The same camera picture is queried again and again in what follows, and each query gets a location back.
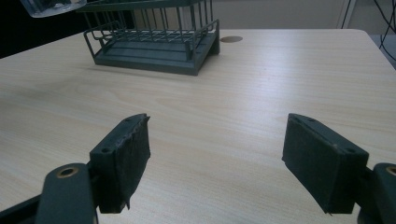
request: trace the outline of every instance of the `dark green dish rack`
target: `dark green dish rack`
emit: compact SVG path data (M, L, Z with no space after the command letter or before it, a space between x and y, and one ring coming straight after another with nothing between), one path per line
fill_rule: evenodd
M96 64L196 76L219 54L212 0L102 0L78 12Z

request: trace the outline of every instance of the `wire rack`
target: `wire rack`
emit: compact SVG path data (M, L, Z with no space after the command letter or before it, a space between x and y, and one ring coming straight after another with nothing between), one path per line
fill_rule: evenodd
M102 0L78 12L96 64L198 75L219 54L212 0Z

